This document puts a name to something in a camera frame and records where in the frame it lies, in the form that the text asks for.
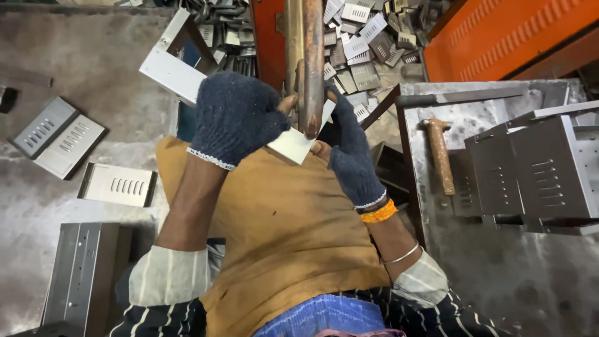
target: worker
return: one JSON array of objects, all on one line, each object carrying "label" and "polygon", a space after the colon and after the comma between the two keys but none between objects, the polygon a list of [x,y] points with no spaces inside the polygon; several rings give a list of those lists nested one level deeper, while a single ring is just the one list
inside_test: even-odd
[{"label": "worker", "polygon": [[[210,337],[507,335],[463,307],[406,230],[353,106],[329,90],[340,145],[317,141],[290,166],[264,146],[297,97],[230,72],[202,82],[191,143],[157,144],[170,211],[125,275],[111,337],[189,336],[204,318]],[[217,275],[209,237],[226,239]]]}]

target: knitted glove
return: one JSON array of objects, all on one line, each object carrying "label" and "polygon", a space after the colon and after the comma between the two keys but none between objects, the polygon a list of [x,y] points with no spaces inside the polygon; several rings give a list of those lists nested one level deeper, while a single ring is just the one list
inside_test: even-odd
[{"label": "knitted glove", "polygon": [[187,151],[233,171],[239,162],[290,128],[277,110],[279,95],[269,85],[222,71],[199,86],[198,129]]},{"label": "knitted glove", "polygon": [[370,207],[384,199],[387,189],[375,172],[366,133],[360,127],[353,106],[334,86],[328,86],[337,96],[333,123],[341,128],[341,145],[331,150],[328,168],[335,172],[341,190],[356,209]]}]

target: metal table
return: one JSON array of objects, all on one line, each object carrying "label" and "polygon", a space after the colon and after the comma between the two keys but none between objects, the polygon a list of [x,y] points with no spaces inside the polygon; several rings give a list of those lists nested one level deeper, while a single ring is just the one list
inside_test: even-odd
[{"label": "metal table", "polygon": [[132,260],[153,243],[168,212],[160,179],[147,208],[79,200],[86,163],[62,181],[5,139],[60,95],[108,129],[87,160],[156,170],[154,146],[174,129],[177,101],[138,69],[174,13],[0,4],[0,63],[54,78],[42,88],[0,76],[0,85],[21,90],[15,109],[0,115],[0,335],[39,325],[61,223],[135,227]]},{"label": "metal table", "polygon": [[[466,305],[495,324],[524,336],[582,336],[599,329],[599,236],[564,236],[497,230],[453,215],[443,194],[421,119],[453,122],[448,150],[464,139],[525,112],[539,109],[544,90],[557,81],[529,81],[523,97],[435,107],[398,109],[404,155],[412,161],[410,207],[419,240],[445,270]],[[570,104],[586,101],[582,85],[568,80]],[[510,82],[402,84],[402,95],[503,88]]]}]

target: pile of metal parts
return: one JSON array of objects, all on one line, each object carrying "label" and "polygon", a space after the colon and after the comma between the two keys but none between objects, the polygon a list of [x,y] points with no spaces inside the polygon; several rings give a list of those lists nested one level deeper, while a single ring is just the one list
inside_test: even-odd
[{"label": "pile of metal parts", "polygon": [[[248,2],[181,0],[179,7],[190,13],[206,46],[219,63],[219,70],[257,76],[256,45]],[[184,53],[189,53],[187,46]]]},{"label": "pile of metal parts", "polygon": [[[8,141],[26,158],[66,180],[106,132],[102,125],[56,97]],[[154,171],[89,163],[77,198],[146,207],[151,202],[156,177]]]},{"label": "pile of metal parts", "polygon": [[599,125],[576,125],[599,101],[565,105],[568,89],[561,89],[545,93],[542,109],[450,151],[455,215],[536,233],[599,231]]},{"label": "pile of metal parts", "polygon": [[[379,103],[366,93],[380,87],[375,60],[391,68],[420,62],[422,47],[428,44],[426,31],[442,7],[428,0],[327,0],[325,80],[333,78],[339,91],[348,95],[359,122]],[[416,18],[419,28],[412,24]]]}]

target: metal bangle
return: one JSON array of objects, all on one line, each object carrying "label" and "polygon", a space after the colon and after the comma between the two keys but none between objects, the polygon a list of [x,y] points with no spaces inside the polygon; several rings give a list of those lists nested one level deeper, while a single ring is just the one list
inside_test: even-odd
[{"label": "metal bangle", "polygon": [[381,262],[381,263],[382,263],[384,266],[386,266],[387,264],[391,264],[391,263],[395,263],[395,262],[401,261],[401,260],[405,259],[406,257],[408,257],[408,255],[410,255],[411,253],[415,252],[415,251],[418,249],[418,247],[420,247],[420,245],[418,244],[418,241],[416,241],[416,246],[415,246],[414,248],[412,248],[412,250],[410,250],[410,251],[409,251],[408,253],[406,253],[404,256],[402,256],[402,257],[400,257],[400,258],[396,258],[396,259],[394,259],[393,261],[389,261],[389,262],[385,262],[385,261],[383,261],[383,259],[381,259],[381,260],[380,260],[380,262]]}]

